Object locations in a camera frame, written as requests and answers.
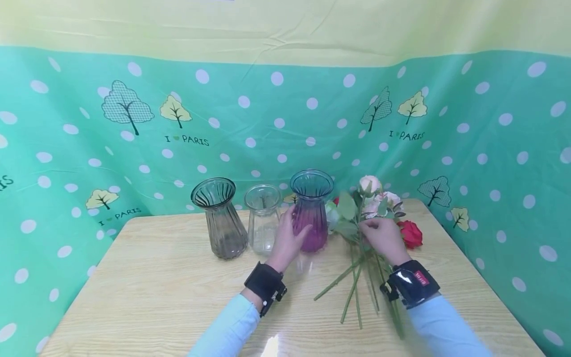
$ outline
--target wood grain surface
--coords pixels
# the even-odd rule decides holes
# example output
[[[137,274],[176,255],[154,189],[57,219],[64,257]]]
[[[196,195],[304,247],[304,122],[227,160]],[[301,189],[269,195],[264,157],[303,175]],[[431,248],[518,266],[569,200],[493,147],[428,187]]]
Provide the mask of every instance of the wood grain surface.
[[[438,221],[418,200],[405,200],[424,245],[411,252],[495,356],[543,356]],[[247,227],[248,212],[239,215]],[[252,251],[223,261],[210,249],[203,214],[129,221],[53,333],[42,357],[186,356],[224,305],[243,288],[257,261]],[[404,309],[407,338],[396,335],[385,305],[377,316],[366,276],[359,280],[363,329],[354,300],[341,313],[348,276],[317,302],[313,297],[350,265],[347,244],[302,255],[285,274],[288,294],[274,304],[241,356],[425,356]]]

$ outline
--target cartoon tree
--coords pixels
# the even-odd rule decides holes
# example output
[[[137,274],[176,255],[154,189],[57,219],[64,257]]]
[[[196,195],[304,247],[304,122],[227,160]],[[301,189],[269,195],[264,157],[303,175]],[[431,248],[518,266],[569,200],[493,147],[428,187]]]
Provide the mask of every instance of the cartoon tree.
[[[148,122],[155,117],[147,103],[141,102],[134,90],[121,81],[113,81],[111,91],[101,105],[105,118],[120,124],[131,124],[135,135],[139,131],[135,123]]]
[[[107,190],[93,190],[91,197],[85,203],[85,207],[88,210],[94,208],[99,208],[105,206],[106,209],[110,210],[109,203],[117,200],[119,198],[118,194],[109,192]]]
[[[469,227],[468,209],[463,207],[462,208],[454,207],[452,211],[450,211],[450,213],[452,213],[452,219],[454,220],[454,225],[452,226],[452,228],[458,227],[464,232],[467,232]]]
[[[430,199],[427,204],[428,207],[430,207],[432,202],[443,207],[450,207],[450,201],[452,199],[450,198],[449,191],[450,187],[448,187],[448,178],[446,178],[446,176],[423,182],[419,186],[419,192]]]
[[[407,123],[411,120],[411,117],[418,118],[423,117],[427,114],[428,108],[424,105],[424,97],[421,91],[418,91],[412,98],[407,99],[403,104],[399,106],[399,114],[407,117]]]
[[[377,99],[365,110],[361,124],[370,124],[369,131],[373,130],[373,122],[387,117],[391,112],[392,102],[389,100],[389,87],[385,87]]]
[[[167,100],[160,107],[160,114],[162,117],[177,121],[179,123],[179,128],[182,129],[182,122],[191,121],[190,113],[183,108],[182,104],[175,99],[172,95],[167,97]]]

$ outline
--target glass vase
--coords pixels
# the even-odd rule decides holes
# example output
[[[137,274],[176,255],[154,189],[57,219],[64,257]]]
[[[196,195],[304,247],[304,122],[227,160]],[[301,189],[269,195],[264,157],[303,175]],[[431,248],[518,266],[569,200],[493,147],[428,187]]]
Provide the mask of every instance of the glass vase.
[[[200,182],[190,194],[206,213],[212,252],[222,259],[236,258],[248,246],[248,234],[232,205],[235,193],[234,182],[217,177]]]
[[[327,217],[325,199],[333,191],[333,179],[320,170],[303,170],[295,174],[289,183],[297,197],[293,210],[293,233],[312,224],[301,250],[317,252],[327,241]]]
[[[259,184],[246,192],[244,202],[250,209],[248,241],[252,250],[269,255],[280,223],[278,206],[282,195],[277,187]]]

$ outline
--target red rose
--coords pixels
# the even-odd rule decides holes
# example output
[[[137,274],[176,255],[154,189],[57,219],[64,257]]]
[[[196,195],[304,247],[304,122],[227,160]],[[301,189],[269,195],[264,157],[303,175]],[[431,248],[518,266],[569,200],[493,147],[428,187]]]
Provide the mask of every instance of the red rose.
[[[396,224],[400,227],[400,234],[403,236],[404,245],[408,249],[414,249],[423,245],[423,233],[416,226],[415,222],[405,220]]]

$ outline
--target light blue sleeve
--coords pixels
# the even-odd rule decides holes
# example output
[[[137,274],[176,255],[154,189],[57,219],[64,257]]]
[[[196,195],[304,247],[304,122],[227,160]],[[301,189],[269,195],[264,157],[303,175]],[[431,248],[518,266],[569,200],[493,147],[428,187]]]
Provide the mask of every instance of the light blue sleeve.
[[[437,296],[408,310],[408,315],[415,330],[424,338],[435,357],[492,356],[443,296]]]
[[[242,294],[235,296],[202,334],[187,357],[238,356],[260,322],[260,313]]]

